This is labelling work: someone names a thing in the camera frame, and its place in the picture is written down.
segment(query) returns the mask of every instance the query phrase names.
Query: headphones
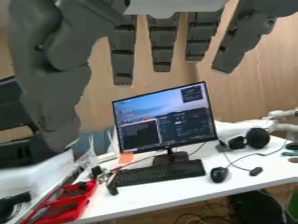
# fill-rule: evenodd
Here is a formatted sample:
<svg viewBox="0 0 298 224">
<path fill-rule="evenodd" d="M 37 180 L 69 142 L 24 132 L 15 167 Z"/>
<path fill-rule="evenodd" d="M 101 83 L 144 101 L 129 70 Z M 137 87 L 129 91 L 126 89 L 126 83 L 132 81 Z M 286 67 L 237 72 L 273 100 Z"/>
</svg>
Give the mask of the headphones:
<svg viewBox="0 0 298 224">
<path fill-rule="evenodd" d="M 227 141 L 231 150 L 243 149 L 249 145 L 254 149 L 262 149 L 270 142 L 270 135 L 263 128 L 251 128 L 246 136 L 238 136 Z"/>
</svg>

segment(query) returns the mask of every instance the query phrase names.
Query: paper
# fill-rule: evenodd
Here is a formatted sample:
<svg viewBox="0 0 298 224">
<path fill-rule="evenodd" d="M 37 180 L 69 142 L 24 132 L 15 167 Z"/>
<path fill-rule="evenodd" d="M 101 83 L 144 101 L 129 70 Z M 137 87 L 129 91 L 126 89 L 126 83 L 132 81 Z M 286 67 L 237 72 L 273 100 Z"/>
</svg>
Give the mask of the paper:
<svg viewBox="0 0 298 224">
<path fill-rule="evenodd" d="M 124 164 L 124 163 L 130 163 L 132 161 L 133 161 L 133 153 L 132 152 L 120 154 L 118 163 Z"/>
</svg>

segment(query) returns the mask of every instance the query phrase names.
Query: black headphones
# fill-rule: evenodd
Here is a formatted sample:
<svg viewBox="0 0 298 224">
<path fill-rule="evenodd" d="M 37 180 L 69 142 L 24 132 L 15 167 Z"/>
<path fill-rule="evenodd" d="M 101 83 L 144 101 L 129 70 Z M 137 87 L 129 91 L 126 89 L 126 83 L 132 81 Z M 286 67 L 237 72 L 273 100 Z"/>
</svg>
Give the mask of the black headphones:
<svg viewBox="0 0 298 224">
<path fill-rule="evenodd" d="M 231 150 L 243 149 L 249 145 L 254 149 L 262 149 L 270 142 L 270 135 L 263 128 L 251 128 L 246 136 L 233 138 L 227 145 Z"/>
<path fill-rule="evenodd" d="M 15 205 L 31 201 L 31 194 L 25 192 L 12 197 L 0 199 L 0 223 L 7 223 L 13 217 Z"/>
</svg>

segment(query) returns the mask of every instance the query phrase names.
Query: monitor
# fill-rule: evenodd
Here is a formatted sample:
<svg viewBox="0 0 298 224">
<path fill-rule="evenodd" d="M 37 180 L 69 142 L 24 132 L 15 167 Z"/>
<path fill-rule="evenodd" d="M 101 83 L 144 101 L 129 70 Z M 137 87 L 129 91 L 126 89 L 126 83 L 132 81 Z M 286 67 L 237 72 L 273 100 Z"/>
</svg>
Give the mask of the monitor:
<svg viewBox="0 0 298 224">
<path fill-rule="evenodd" d="M 205 82 L 117 100 L 113 111 L 121 152 L 217 140 Z"/>
</svg>

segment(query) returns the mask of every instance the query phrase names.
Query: red tool box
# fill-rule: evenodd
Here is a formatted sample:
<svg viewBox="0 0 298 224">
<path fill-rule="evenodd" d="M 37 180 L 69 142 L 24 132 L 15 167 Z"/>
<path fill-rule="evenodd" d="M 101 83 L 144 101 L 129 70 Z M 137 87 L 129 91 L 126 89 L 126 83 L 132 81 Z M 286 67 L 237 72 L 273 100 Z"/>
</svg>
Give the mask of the red tool box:
<svg viewBox="0 0 298 224">
<path fill-rule="evenodd" d="M 63 186 L 49 194 L 21 224 L 59 224 L 75 221 L 86 208 L 96 188 L 96 180 Z"/>
</svg>

